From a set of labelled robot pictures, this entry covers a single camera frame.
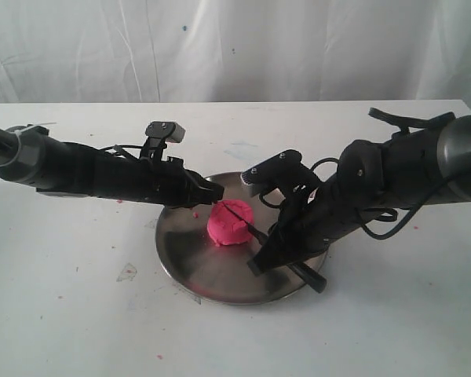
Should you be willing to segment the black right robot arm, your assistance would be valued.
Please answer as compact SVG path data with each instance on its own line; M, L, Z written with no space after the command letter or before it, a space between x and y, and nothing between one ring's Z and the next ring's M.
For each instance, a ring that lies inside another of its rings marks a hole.
M408 217L425 205L471 202L471 115L448 112L431 119L371 117L397 127L389 140L356 140L321 180L288 149L242 173L252 196L283 194L268 239L249 261L256 274L304 262L394 210Z

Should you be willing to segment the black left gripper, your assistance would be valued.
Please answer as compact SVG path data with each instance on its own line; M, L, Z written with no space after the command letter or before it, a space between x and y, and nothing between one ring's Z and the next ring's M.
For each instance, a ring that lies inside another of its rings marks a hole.
M93 195L98 198L195 207L217 203L224 192L223 185L186 170L176 157L158 163L111 155L94 158Z

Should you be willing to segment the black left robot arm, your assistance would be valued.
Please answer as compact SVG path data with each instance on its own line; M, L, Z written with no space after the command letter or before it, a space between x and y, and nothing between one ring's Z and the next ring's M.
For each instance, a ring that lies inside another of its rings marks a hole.
M58 141L44 126L0 129L0 178L47 196L184 208L222 200L221 185L185 169L180 158L162 156L167 145L182 142L184 134L176 122L154 121L146 128L139 155L133 156L129 145L94 148Z

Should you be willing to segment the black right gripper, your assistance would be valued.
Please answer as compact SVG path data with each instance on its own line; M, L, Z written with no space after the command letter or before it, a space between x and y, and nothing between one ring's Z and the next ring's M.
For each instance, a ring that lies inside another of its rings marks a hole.
M332 243L376 217L375 210L357 210L342 193L337 175L333 174L319 188L315 199L283 230L277 221L267 232L247 224L250 235L261 246L247 265L255 275L261 275L319 257Z

